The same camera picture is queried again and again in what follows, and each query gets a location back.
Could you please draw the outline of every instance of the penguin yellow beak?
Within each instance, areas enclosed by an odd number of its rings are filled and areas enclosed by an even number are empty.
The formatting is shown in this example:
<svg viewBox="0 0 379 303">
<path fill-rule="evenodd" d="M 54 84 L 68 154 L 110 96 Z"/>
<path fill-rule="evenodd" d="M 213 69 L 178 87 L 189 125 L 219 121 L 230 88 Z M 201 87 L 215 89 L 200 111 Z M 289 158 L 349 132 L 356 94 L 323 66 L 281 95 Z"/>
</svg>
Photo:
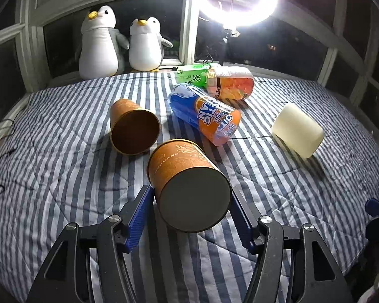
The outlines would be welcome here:
<svg viewBox="0 0 379 303">
<path fill-rule="evenodd" d="M 97 17 L 97 11 L 93 11 L 93 12 L 90 12 L 89 14 L 88 14 L 88 19 L 89 20 L 93 20 L 93 19 L 95 19 Z"/>
</svg>

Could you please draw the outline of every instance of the orange cylindrical container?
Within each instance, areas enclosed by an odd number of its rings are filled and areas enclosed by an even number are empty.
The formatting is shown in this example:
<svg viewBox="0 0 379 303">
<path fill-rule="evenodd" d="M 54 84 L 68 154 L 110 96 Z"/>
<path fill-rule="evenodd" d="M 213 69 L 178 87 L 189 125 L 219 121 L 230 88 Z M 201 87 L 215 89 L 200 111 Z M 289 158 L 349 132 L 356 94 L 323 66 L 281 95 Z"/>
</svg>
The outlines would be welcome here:
<svg viewBox="0 0 379 303">
<path fill-rule="evenodd" d="M 160 122 L 151 111 L 128 99 L 116 101 L 110 110 L 111 143 L 121 154 L 137 155 L 157 140 Z"/>
<path fill-rule="evenodd" d="M 194 142 L 164 142 L 151 154 L 147 172 L 160 215 L 176 230 L 207 230 L 229 209 L 229 181 Z"/>
</svg>

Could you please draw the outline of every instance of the penguin plush toy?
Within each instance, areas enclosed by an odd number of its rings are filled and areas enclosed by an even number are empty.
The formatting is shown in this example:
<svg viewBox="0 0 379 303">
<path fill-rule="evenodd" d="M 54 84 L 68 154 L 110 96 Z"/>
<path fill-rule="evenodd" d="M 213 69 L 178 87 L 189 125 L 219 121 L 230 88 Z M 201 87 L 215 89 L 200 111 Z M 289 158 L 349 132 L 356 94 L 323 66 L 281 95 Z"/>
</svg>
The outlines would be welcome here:
<svg viewBox="0 0 379 303">
<path fill-rule="evenodd" d="M 130 25 L 130 66 L 141 72 L 158 70 L 164 58 L 163 45 L 173 47 L 160 35 L 160 23 L 156 18 L 135 19 Z"/>
<path fill-rule="evenodd" d="M 125 62 L 120 47 L 128 50 L 129 41 L 115 29 L 115 14 L 109 6 L 91 12 L 82 24 L 82 52 L 79 72 L 84 80 L 122 74 Z"/>
</svg>

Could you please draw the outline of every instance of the screw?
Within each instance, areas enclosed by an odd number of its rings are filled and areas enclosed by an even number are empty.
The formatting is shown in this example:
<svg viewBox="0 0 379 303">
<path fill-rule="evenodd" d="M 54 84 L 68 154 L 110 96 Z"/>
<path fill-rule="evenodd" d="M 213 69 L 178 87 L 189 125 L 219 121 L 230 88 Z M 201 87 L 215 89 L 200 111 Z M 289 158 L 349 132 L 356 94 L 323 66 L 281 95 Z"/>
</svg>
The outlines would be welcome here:
<svg viewBox="0 0 379 303">
<path fill-rule="evenodd" d="M 263 223 L 271 223 L 272 222 L 272 218 L 268 215 L 263 215 L 261 218 L 260 218 L 261 222 Z"/>
<path fill-rule="evenodd" d="M 314 230 L 314 225 L 307 223 L 303 225 L 303 228 L 305 228 L 306 231 L 312 232 Z"/>
<path fill-rule="evenodd" d="M 74 222 L 71 222 L 71 223 L 69 223 L 69 224 L 66 225 L 66 230 L 68 230 L 68 231 L 72 231 L 72 230 L 74 230 L 76 228 L 77 228 L 77 224 L 74 223 Z"/>
<path fill-rule="evenodd" d="M 111 223 L 118 222 L 121 218 L 117 214 L 112 214 L 109 218 L 108 221 Z"/>
</svg>

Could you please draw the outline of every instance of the striped bedsheet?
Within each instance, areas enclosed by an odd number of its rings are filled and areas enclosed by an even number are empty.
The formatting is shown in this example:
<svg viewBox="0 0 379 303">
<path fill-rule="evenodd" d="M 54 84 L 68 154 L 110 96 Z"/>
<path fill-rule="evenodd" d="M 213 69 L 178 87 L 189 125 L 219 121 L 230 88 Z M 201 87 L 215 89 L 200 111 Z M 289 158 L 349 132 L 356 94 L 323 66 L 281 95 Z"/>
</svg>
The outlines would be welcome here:
<svg viewBox="0 0 379 303">
<path fill-rule="evenodd" d="M 0 160 L 0 282 L 19 300 L 48 250 L 68 222 L 101 222 L 134 199 L 148 183 L 149 153 L 122 156 L 111 147 L 109 108 L 131 99 L 160 119 L 157 143 L 172 138 L 197 142 L 238 187 L 247 202 L 281 224 L 314 224 L 342 271 L 365 245 L 364 211 L 379 200 L 379 150 L 363 126 L 315 82 L 256 78 L 246 101 L 226 101 L 242 112 L 235 136 L 213 146 L 175 117 L 167 96 L 174 73 L 136 73 L 51 88 L 31 95 L 16 120 L 16 133 L 2 146 L 15 152 Z M 273 140 L 271 125 L 293 102 L 324 129 L 313 157 L 302 160 Z M 241 302 L 256 257 L 242 247 L 230 214 L 199 234 L 168 228 L 156 203 L 139 248 L 125 256 L 138 302 Z M 289 281 L 284 254 L 278 302 Z M 95 250 L 91 252 L 96 302 L 102 302 Z"/>
</svg>

